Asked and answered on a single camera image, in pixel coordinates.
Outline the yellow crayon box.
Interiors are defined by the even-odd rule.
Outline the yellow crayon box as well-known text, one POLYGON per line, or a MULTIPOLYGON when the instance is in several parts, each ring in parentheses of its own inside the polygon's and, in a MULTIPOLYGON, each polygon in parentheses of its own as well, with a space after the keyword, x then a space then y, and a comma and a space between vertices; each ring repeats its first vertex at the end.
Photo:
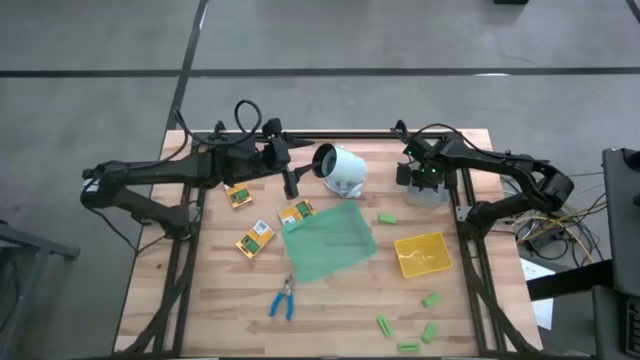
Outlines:
POLYGON ((281 210, 278 214, 283 225, 298 222, 306 217, 312 216, 316 210, 307 199, 303 199, 296 204, 281 210))
POLYGON ((249 187, 246 183, 239 183, 233 187, 225 185, 224 189, 233 208, 238 208, 253 200, 249 187))
POLYGON ((255 225, 236 242, 236 247, 249 259, 258 254, 274 238, 276 232, 263 220, 255 225))

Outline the green translucent plastic tray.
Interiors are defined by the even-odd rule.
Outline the green translucent plastic tray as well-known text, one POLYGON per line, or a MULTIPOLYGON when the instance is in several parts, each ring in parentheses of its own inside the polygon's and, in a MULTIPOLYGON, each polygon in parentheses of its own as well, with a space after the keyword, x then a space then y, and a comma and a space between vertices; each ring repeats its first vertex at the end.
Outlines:
POLYGON ((285 225, 282 236, 299 283, 325 278, 377 252, 371 230, 353 200, 285 225))

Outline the blue-handled pliers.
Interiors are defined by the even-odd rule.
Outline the blue-handled pliers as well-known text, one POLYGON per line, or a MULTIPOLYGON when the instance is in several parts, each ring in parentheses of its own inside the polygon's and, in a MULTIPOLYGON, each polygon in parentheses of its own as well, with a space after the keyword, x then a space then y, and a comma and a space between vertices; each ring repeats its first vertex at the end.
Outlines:
POLYGON ((268 313, 269 317, 274 317, 277 314, 277 311, 278 311, 280 303, 282 301, 285 301, 286 302, 285 319, 288 322, 290 322, 293 319, 293 314, 294 314, 294 294, 293 294, 294 281, 295 281, 295 278, 294 278, 294 276, 292 274, 290 274, 290 275, 288 275, 286 277, 281 289, 278 291, 277 295, 275 296, 274 300, 272 301, 272 304, 270 306, 269 313, 268 313))

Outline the grey plastic bin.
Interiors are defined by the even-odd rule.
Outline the grey plastic bin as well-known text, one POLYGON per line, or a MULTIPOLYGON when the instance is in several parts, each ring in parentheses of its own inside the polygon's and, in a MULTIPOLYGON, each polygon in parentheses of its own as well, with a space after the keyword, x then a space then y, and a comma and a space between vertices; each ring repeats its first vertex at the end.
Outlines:
POLYGON ((449 202, 449 192, 443 184, 435 188, 408 186, 404 193, 404 201, 424 208, 437 207, 449 202))

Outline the dark grey metal stand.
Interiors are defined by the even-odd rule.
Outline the dark grey metal stand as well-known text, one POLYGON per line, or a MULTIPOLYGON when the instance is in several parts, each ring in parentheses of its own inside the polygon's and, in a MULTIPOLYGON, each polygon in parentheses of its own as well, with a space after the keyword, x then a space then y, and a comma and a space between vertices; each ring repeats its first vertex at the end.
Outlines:
POLYGON ((12 360, 26 326, 27 313, 32 304, 31 297, 35 293, 48 257, 59 255, 67 261, 75 261, 80 249, 18 230, 4 221, 0 221, 0 248, 13 252, 25 250, 34 257, 30 272, 24 281, 21 281, 19 273, 16 273, 16 300, 7 318, 0 323, 0 360, 12 360))

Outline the yellow plastic basket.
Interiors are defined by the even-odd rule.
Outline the yellow plastic basket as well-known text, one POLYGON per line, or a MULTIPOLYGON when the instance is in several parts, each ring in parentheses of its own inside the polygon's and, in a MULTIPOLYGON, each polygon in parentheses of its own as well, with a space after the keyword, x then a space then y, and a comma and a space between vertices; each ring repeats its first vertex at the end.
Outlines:
POLYGON ((452 267, 441 233, 427 233, 394 242, 394 250, 405 278, 427 275, 452 267))

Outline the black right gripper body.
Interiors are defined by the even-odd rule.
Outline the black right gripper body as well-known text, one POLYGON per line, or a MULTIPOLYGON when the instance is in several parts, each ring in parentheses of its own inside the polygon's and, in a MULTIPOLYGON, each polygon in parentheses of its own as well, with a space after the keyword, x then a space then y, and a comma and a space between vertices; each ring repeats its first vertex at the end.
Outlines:
POLYGON ((441 151, 448 144, 439 140, 431 145, 421 137, 412 138, 407 145, 407 154, 419 164, 410 171, 410 184, 419 189, 437 189, 443 185, 451 189, 456 185, 456 171, 451 170, 441 158, 441 151))

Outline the black beam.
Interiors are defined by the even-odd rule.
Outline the black beam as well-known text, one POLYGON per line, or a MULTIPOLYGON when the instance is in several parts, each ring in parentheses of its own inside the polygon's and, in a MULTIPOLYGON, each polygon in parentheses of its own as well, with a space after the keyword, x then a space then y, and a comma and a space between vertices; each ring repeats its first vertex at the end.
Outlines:
POLYGON ((585 292, 594 286, 612 287, 613 285, 612 260, 605 260, 527 281, 532 301, 585 292))

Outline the dark grey equipment cabinet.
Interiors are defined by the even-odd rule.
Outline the dark grey equipment cabinet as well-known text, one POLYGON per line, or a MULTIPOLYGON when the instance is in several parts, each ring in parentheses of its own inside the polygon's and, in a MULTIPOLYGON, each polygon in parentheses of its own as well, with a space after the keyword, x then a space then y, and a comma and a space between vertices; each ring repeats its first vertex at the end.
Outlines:
POLYGON ((611 258, 593 290, 596 358, 640 360, 640 151, 602 152, 611 258))

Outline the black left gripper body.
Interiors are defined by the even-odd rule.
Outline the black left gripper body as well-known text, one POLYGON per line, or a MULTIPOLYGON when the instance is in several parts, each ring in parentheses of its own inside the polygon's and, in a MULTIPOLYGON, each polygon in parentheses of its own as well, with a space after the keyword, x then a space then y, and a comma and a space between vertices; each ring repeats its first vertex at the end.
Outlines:
POLYGON ((263 148, 252 158, 252 165, 255 173, 277 173, 283 171, 290 161, 288 144, 274 137, 263 141, 263 148))

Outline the black metal table frame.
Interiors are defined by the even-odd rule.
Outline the black metal table frame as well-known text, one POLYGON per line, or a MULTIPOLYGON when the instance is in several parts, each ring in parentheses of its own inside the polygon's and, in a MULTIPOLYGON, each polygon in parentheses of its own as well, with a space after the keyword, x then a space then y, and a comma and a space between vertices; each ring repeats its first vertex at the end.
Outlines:
POLYGON ((369 259, 324 279, 294 286, 295 310, 288 322, 269 317, 269 308, 292 267, 281 236, 274 237, 249 259, 236 242, 258 221, 281 226, 279 212, 289 206, 279 177, 250 183, 253 200, 233 208, 223 189, 198 195, 179 185, 157 185, 155 201, 174 205, 189 201, 202 216, 198 240, 164 240, 157 226, 141 237, 144 251, 136 259, 113 349, 122 354, 144 330, 166 290, 185 263, 194 266, 191 286, 177 303, 158 337, 145 351, 146 359, 169 356, 302 358, 321 360, 395 357, 399 342, 418 342, 422 356, 475 356, 496 343, 489 315, 473 315, 468 297, 455 215, 449 204, 420 208, 404 201, 395 182, 403 146, 387 131, 314 132, 316 144, 334 143, 362 157, 367 164, 363 195, 358 201, 377 245, 369 259), (390 214, 396 224, 378 220, 390 214), (394 242, 417 235, 443 235, 452 267, 405 278, 394 242), (432 292, 441 299, 425 308, 432 292), (385 337, 376 317, 385 315, 393 335, 385 337), (433 341, 421 335, 428 322, 437 324, 433 341))

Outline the white paper sheet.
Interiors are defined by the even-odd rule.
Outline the white paper sheet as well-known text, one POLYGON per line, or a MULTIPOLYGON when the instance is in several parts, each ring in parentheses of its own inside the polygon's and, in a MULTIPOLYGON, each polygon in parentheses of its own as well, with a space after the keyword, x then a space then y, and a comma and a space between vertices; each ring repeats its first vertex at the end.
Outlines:
MULTIPOLYGON (((551 269, 535 264, 526 259, 520 259, 526 281, 545 276, 555 275, 551 269)), ((552 329, 554 300, 552 298, 532 302, 536 324, 546 330, 552 329)))

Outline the white security camera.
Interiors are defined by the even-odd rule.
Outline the white security camera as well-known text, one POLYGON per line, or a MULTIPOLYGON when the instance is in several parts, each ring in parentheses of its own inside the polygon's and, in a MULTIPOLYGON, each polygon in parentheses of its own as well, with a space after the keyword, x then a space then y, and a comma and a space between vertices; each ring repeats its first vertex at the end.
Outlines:
POLYGON ((333 144, 322 144, 312 157, 313 173, 325 186, 342 198, 362 194, 367 173, 363 158, 333 144))

